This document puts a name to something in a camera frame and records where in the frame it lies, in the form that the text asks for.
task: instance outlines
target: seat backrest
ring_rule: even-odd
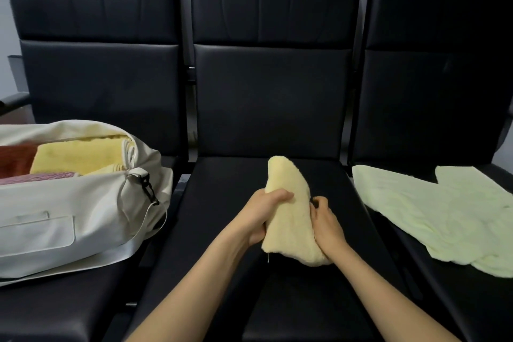
[[[199,154],[338,159],[359,0],[192,0]]]
[[[368,0],[352,163],[491,162],[513,92],[509,0]]]
[[[187,155],[180,0],[11,0],[34,117],[119,126]]]

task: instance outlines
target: white duffel bag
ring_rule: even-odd
[[[128,170],[0,185],[0,287],[133,255],[167,213],[173,171],[118,127],[87,120],[0,125],[0,145],[127,135]]]

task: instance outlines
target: forearm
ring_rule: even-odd
[[[201,341],[246,248],[247,241],[223,230],[127,342]]]
[[[386,342],[459,341],[349,246],[339,246],[331,259],[351,283]]]

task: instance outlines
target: black leather seat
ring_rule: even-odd
[[[263,188],[267,160],[294,158],[329,198],[352,246],[405,292],[338,158],[358,0],[192,0],[199,158],[129,333]],[[378,339],[343,275],[260,246],[238,267],[207,340]]]
[[[513,92],[505,1],[368,1],[352,164],[433,182],[436,165],[473,165],[513,191],[513,175],[490,164]],[[513,338],[513,280],[431,259],[391,226],[424,297],[435,293],[457,333],[469,342]]]
[[[119,126],[160,150],[177,181],[187,161],[179,0],[11,5],[36,122]],[[1,288],[0,339],[99,340],[141,252],[108,267]]]

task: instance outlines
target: hand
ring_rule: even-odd
[[[251,196],[227,228],[242,234],[248,245],[254,245],[265,237],[264,223],[271,218],[279,203],[291,200],[294,194],[284,189],[266,193],[260,189]]]
[[[341,247],[349,247],[349,245],[346,242],[344,231],[337,217],[328,207],[328,199],[324,196],[316,196],[313,200],[318,203],[318,208],[315,208],[310,203],[313,235],[323,253],[328,258],[332,258],[333,252],[336,252]]]

